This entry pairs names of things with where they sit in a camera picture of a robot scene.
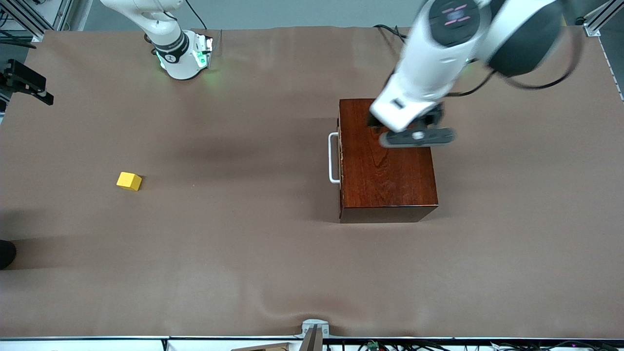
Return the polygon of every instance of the yellow cube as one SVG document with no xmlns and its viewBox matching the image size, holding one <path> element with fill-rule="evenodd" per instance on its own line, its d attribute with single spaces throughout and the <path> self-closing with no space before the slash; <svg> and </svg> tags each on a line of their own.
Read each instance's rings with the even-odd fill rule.
<svg viewBox="0 0 624 351">
<path fill-rule="evenodd" d="M 117 185 L 127 190 L 139 191 L 141 181 L 141 177 L 134 173 L 121 172 L 119 179 L 117 179 Z"/>
</svg>

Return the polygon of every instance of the cable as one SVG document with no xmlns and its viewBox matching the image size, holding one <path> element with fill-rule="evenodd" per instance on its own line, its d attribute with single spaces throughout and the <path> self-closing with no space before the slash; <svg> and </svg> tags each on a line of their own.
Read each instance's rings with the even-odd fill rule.
<svg viewBox="0 0 624 351">
<path fill-rule="evenodd" d="M 382 344 L 381 342 L 379 344 L 383 346 L 383 348 L 386 349 L 387 351 L 390 351 L 390 349 L 386 346 L 386 344 Z M 399 347 L 397 345 L 394 345 L 392 343 L 388 343 L 388 345 L 390 345 L 395 351 L 399 351 Z"/>
<path fill-rule="evenodd" d="M 399 32 L 399 26 L 394 26 L 394 31 L 399 34 L 399 39 L 403 42 L 403 44 L 405 44 L 405 39 L 403 38 L 403 34 L 401 34 L 401 32 Z"/>
<path fill-rule="evenodd" d="M 501 346 L 499 350 L 500 351 L 508 351 L 508 350 L 509 351 L 550 351 L 554 348 L 563 347 L 568 344 L 573 345 L 574 347 L 586 347 L 588 349 L 592 349 L 593 351 L 600 351 L 600 348 L 597 346 L 594 346 L 585 342 L 574 341 L 574 340 L 564 341 L 562 343 L 559 343 L 557 345 L 550 346 L 550 347 L 539 347 L 535 345 L 529 345 L 528 347 L 523 347 L 523 346 L 509 344 L 505 342 L 499 345 Z"/>
<path fill-rule="evenodd" d="M 6 18 L 4 17 L 4 10 L 0 9 L 0 22 L 2 22 L 2 24 L 0 24 L 0 27 L 2 27 L 3 25 L 6 24 L 6 21 L 9 20 L 9 14 L 6 14 Z"/>
<path fill-rule="evenodd" d="M 37 47 L 35 45 L 32 45 L 30 42 L 27 41 L 23 41 L 22 39 L 19 39 L 18 37 L 14 36 L 13 34 L 0 29 L 0 33 L 4 34 L 7 37 L 10 37 L 13 41 L 9 41 L 9 42 L 2 42 L 2 44 L 7 44 L 7 45 L 15 45 L 15 46 L 22 46 L 22 47 L 28 47 L 29 49 L 37 49 Z"/>
<path fill-rule="evenodd" d="M 197 17 L 197 19 L 199 19 L 199 21 L 202 23 L 203 28 L 208 30 L 208 28 L 206 27 L 206 24 L 203 22 L 202 18 L 197 14 L 197 12 L 195 12 L 195 9 L 193 8 L 193 6 L 191 6 L 191 3 L 188 0 L 185 0 L 187 2 L 187 5 L 191 8 L 191 11 L 193 11 L 193 13 L 195 14 L 195 17 Z"/>
<path fill-rule="evenodd" d="M 462 96 L 468 96 L 474 92 L 476 92 L 477 90 L 481 89 L 484 85 L 487 84 L 487 82 L 490 81 L 490 79 L 492 79 L 492 76 L 494 76 L 494 74 L 496 73 L 496 71 L 492 71 L 490 72 L 487 77 L 485 77 L 485 79 L 481 82 L 481 84 L 479 84 L 476 88 L 474 88 L 471 91 L 466 91 L 466 92 L 450 92 L 448 94 L 446 94 L 446 96 L 448 97 L 462 97 Z"/>
<path fill-rule="evenodd" d="M 143 34 L 143 40 L 147 41 L 148 43 L 152 44 L 152 41 L 150 40 L 150 37 L 147 36 L 147 33 Z M 152 50 L 150 51 L 150 53 L 152 55 L 156 55 L 156 48 L 153 47 Z"/>
<path fill-rule="evenodd" d="M 572 75 L 574 70 L 576 70 L 576 68 L 578 67 L 579 62 L 581 61 L 581 56 L 583 54 L 583 37 L 581 35 L 583 35 L 582 32 L 578 31 L 578 34 L 576 34 L 576 36 L 572 38 L 572 46 L 574 50 L 574 53 L 572 54 L 572 60 L 570 61 L 568 70 L 563 74 L 561 78 L 557 79 L 556 81 L 550 82 L 548 84 L 544 84 L 542 86 L 533 86 L 533 85 L 524 84 L 519 81 L 516 81 L 515 79 L 512 79 L 511 77 L 505 78 L 504 81 L 513 87 L 516 87 L 518 89 L 525 89 L 525 90 L 542 90 L 542 89 L 556 86 L 557 84 L 563 82 L 564 80 L 568 79 L 568 77 Z"/>
<path fill-rule="evenodd" d="M 165 16 L 169 17 L 170 19 L 173 19 L 174 21 L 177 21 L 178 19 L 173 17 L 171 14 L 167 13 L 166 11 L 162 11 L 162 13 L 165 14 Z"/>
<path fill-rule="evenodd" d="M 394 34 L 395 36 L 399 37 L 402 42 L 405 42 L 404 39 L 407 39 L 407 35 L 401 34 L 401 32 L 399 32 L 399 26 L 395 26 L 394 29 L 392 29 L 392 28 L 388 27 L 385 24 L 377 24 L 377 25 L 373 26 L 373 28 L 383 28 L 383 29 L 389 31 L 390 33 Z"/>
<path fill-rule="evenodd" d="M 447 348 L 445 348 L 445 347 L 443 347 L 443 346 L 441 346 L 439 344 L 436 344 L 435 342 L 432 342 L 432 341 L 419 340 L 419 342 L 423 343 L 423 344 L 426 344 L 426 345 L 429 345 L 430 347 L 433 347 L 435 349 L 439 349 L 439 350 L 442 350 L 442 351 L 450 351 L 449 349 L 447 349 Z"/>
<path fill-rule="evenodd" d="M 414 351 L 416 351 L 416 350 L 418 350 L 418 349 L 425 349 L 425 350 L 427 350 L 427 351 L 433 351 L 433 349 L 430 349 L 429 347 L 426 347 L 426 346 L 416 345 L 416 347 L 417 347 L 416 349 L 413 349 L 413 348 L 412 348 L 412 349 L 413 349 Z"/>
</svg>

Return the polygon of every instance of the wooden box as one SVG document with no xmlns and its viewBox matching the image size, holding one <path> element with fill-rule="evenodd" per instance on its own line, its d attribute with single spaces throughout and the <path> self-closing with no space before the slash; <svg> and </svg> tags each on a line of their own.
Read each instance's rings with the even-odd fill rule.
<svg viewBox="0 0 624 351">
<path fill-rule="evenodd" d="M 437 206 L 428 147 L 386 149 L 366 125 L 373 99 L 340 100 L 340 222 L 418 222 Z"/>
</svg>

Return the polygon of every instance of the box handle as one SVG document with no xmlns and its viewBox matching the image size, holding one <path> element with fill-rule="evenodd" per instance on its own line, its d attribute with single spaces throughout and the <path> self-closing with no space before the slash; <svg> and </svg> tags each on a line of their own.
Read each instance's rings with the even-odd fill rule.
<svg viewBox="0 0 624 351">
<path fill-rule="evenodd" d="M 328 160 L 329 160 L 329 181 L 332 184 L 340 184 L 340 179 L 334 179 L 334 165 L 331 162 L 331 156 L 333 152 L 331 151 L 331 138 L 338 137 L 338 132 L 329 133 L 327 137 L 327 150 L 328 150 Z"/>
</svg>

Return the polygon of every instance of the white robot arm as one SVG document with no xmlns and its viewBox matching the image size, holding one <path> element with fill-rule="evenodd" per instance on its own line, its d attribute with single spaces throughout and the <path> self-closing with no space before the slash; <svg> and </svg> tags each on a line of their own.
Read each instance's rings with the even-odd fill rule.
<svg viewBox="0 0 624 351">
<path fill-rule="evenodd" d="M 156 48 L 160 65 L 171 77 L 190 79 L 208 67 L 212 39 L 192 31 L 183 31 L 168 13 L 180 8 L 182 0 L 101 1 L 145 31 Z"/>
<path fill-rule="evenodd" d="M 373 121 L 391 130 L 381 136 L 381 145 L 452 141 L 450 129 L 427 126 L 438 124 L 440 103 L 464 66 L 476 58 L 505 77 L 533 71 L 554 47 L 561 18 L 557 0 L 427 0 L 370 108 Z M 411 124 L 415 127 L 406 131 Z"/>
</svg>

